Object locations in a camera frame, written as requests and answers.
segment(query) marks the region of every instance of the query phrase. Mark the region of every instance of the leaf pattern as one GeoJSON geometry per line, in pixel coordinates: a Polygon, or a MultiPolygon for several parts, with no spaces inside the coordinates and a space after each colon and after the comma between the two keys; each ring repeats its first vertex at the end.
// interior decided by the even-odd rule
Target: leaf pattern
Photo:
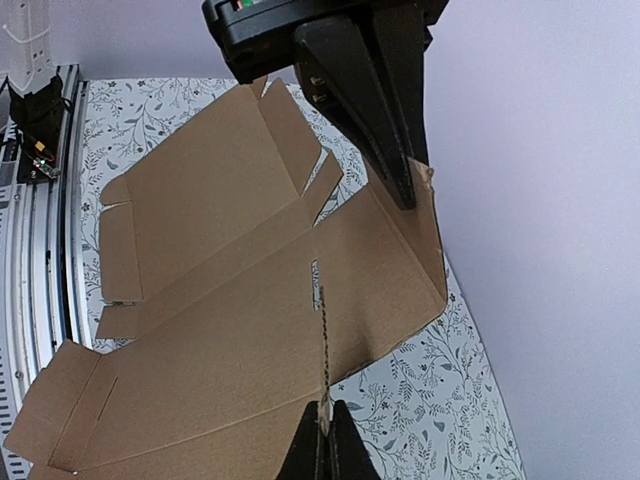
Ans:
{"type": "MultiPolygon", "coordinates": [[[[226,79],[93,81],[83,138],[82,250],[92,333],[100,290],[100,192],[212,100],[226,79]]],[[[367,183],[358,150],[290,86],[323,146],[345,172],[320,216],[367,183]]],[[[353,415],[383,480],[521,480],[524,468],[484,346],[447,266],[444,314],[387,357],[332,387],[353,415]]],[[[98,340],[109,352],[126,343],[98,340]]]]}

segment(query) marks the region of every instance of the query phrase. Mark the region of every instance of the floral pattern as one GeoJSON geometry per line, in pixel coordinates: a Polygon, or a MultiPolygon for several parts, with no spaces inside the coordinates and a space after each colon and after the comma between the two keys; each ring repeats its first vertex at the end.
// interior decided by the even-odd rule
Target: floral pattern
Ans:
{"type": "MultiPolygon", "coordinates": [[[[100,192],[212,100],[226,79],[161,78],[91,82],[82,172],[84,276],[92,334],[103,307],[98,219],[100,192]]],[[[345,176],[328,215],[367,182],[358,150],[290,91],[345,176]]],[[[447,262],[444,314],[397,350],[332,387],[347,401],[383,480],[521,480],[524,468],[489,361],[447,262]]],[[[126,341],[95,340],[108,352],[126,341]]]]}

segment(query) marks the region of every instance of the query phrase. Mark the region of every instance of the screw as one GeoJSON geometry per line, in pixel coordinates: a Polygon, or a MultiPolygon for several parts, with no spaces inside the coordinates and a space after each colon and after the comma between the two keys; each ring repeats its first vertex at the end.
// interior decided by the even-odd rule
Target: screw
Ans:
{"type": "Polygon", "coordinates": [[[311,82],[311,85],[313,85],[314,87],[319,87],[321,85],[324,85],[324,79],[320,77],[311,77],[309,78],[309,81],[311,82]]]}

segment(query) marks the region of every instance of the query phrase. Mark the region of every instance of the unfolded cardboard box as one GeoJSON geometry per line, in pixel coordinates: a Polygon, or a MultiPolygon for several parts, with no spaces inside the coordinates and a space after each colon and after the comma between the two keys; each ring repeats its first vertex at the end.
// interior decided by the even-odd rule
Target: unfolded cardboard box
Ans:
{"type": "Polygon", "coordinates": [[[314,225],[342,172],[283,83],[236,87],[105,188],[100,355],[65,343],[6,446],[32,480],[273,479],[323,386],[445,307],[431,171],[417,208],[369,185],[314,225]]]}

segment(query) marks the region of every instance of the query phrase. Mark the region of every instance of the black mechanical component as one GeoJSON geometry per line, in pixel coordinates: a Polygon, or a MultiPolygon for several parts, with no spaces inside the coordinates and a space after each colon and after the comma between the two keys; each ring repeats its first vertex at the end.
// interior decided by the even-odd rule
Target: black mechanical component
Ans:
{"type": "Polygon", "coordinates": [[[307,404],[276,480],[380,480],[344,401],[335,403],[326,436],[318,402],[307,404]]]}
{"type": "Polygon", "coordinates": [[[9,113],[21,132],[18,182],[48,182],[57,176],[55,156],[50,152],[57,151],[62,128],[62,79],[56,75],[45,88],[24,98],[9,87],[9,95],[9,113]]]}
{"type": "Polygon", "coordinates": [[[448,0],[207,0],[203,12],[241,83],[294,65],[307,100],[363,153],[400,208],[415,207],[409,158],[428,163],[428,26],[448,0]]]}

